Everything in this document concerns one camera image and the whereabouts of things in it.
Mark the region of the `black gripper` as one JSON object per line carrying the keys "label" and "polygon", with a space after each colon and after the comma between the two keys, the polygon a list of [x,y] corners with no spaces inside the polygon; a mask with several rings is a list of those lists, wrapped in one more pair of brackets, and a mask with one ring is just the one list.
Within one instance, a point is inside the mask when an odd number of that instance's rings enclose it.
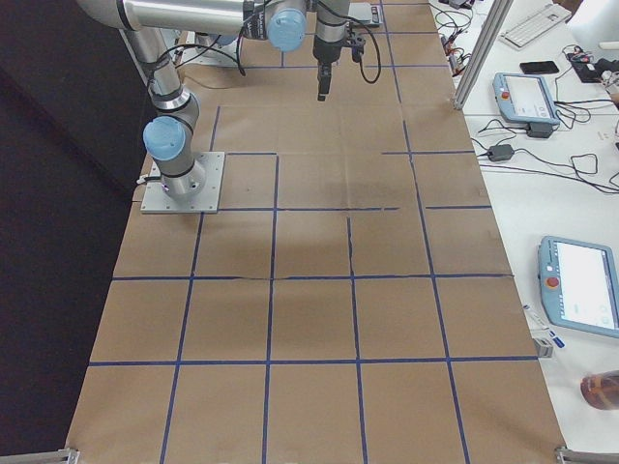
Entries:
{"label": "black gripper", "polygon": [[351,49],[354,63],[361,63],[365,52],[366,40],[346,27],[318,27],[313,39],[312,53],[317,60],[318,92],[317,100],[324,102],[330,94],[332,64],[341,55],[343,48]]}

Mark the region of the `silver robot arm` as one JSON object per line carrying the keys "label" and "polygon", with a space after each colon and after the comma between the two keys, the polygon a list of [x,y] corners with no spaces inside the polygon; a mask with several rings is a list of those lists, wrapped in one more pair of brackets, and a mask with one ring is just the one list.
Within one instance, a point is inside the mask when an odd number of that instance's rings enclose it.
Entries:
{"label": "silver robot arm", "polygon": [[192,31],[218,41],[269,41],[281,52],[304,40],[307,14],[316,14],[312,53],[317,61],[319,101],[330,92],[332,66],[343,48],[361,63],[365,41],[352,31],[347,1],[82,1],[80,8],[99,23],[124,32],[137,66],[145,76],[158,112],[143,131],[147,152],[160,170],[162,190],[171,199],[191,198],[208,178],[192,153],[199,116],[196,96],[182,83],[162,32]]}

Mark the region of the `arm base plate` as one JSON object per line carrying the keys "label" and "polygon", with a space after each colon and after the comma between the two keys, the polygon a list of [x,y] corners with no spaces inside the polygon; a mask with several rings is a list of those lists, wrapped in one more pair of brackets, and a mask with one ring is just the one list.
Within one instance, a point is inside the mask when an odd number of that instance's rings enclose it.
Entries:
{"label": "arm base plate", "polygon": [[193,153],[192,170],[180,178],[161,174],[153,161],[151,170],[143,179],[145,189],[140,211],[143,214],[216,214],[221,198],[224,171],[224,152]]}

